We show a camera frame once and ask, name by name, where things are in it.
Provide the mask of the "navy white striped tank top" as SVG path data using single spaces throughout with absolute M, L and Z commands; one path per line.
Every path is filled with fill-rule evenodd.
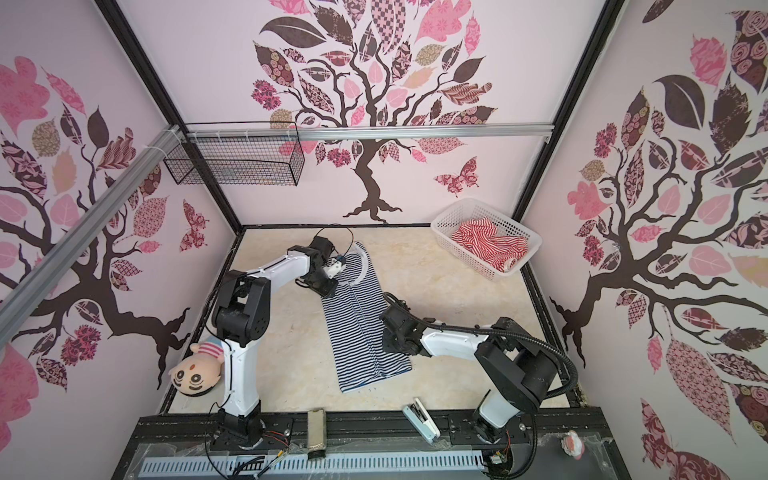
M 339 389 L 351 392 L 412 370 L 409 357 L 383 350 L 388 307 L 372 259 L 356 242 L 345 255 L 334 294 L 322 300 Z

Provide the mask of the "red white striped tank top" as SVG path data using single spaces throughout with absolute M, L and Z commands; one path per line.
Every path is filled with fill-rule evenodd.
M 463 222 L 451 239 L 502 273 L 510 271 L 528 253 L 525 237 L 498 235 L 496 225 L 489 218 Z

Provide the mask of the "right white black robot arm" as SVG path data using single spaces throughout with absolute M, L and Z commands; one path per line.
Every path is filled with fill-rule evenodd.
M 577 386 L 571 358 L 511 318 L 486 327 L 448 325 L 415 316 L 390 292 L 383 298 L 388 304 L 380 315 L 385 352 L 475 361 L 488 376 L 493 388 L 473 413 L 473 429 L 484 442 L 497 442 L 513 417 L 534 415 L 545 400 Z

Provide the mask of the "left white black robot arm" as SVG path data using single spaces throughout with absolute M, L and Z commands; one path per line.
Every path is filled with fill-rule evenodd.
M 298 281 L 322 298 L 331 296 L 345 262 L 333 243 L 315 236 L 307 246 L 293 246 L 277 259 L 247 271 L 228 271 L 219 286 L 211 319 L 224 345 L 226 394 L 217 412 L 220 428 L 243 442 L 257 444 L 265 430 L 255 374 L 258 346 L 271 314 L 272 294 Z

